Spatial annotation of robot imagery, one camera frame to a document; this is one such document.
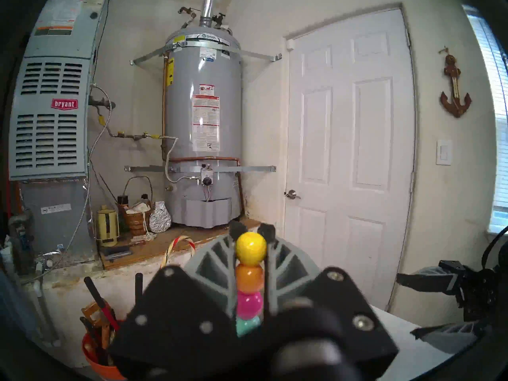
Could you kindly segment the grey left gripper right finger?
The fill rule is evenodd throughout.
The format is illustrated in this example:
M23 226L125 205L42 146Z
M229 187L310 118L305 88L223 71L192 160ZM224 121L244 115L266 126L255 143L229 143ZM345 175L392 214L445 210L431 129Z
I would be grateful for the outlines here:
M287 301L300 296L320 274L321 268L305 251L277 237L273 225L261 223L257 233L267 242L263 319L268 319Z

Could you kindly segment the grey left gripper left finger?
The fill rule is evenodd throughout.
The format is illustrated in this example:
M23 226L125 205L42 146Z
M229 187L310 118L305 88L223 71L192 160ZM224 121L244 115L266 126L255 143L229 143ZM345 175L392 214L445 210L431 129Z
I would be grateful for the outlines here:
M237 305L235 245L245 232L244 223L232 220L226 234L198 248L183 267L230 319L235 319Z

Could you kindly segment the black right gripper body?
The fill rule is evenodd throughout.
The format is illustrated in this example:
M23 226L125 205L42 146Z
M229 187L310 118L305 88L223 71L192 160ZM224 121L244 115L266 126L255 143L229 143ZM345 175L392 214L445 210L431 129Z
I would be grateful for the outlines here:
M492 269L476 271L460 264L456 270L456 301L463 310L463 320L472 322L490 315L499 302L502 279L507 277L507 259L500 260Z

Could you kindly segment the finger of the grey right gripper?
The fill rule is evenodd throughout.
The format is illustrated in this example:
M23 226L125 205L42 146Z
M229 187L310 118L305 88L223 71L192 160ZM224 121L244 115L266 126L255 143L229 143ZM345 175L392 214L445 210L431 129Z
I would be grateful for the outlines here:
M426 342L441 352L457 354L471 346L489 331L490 324L485 320L476 320L415 328L411 331L411 334L416 340Z
M425 267L413 274L397 273L396 282L417 292L459 294L463 266L459 261L439 261L438 266Z

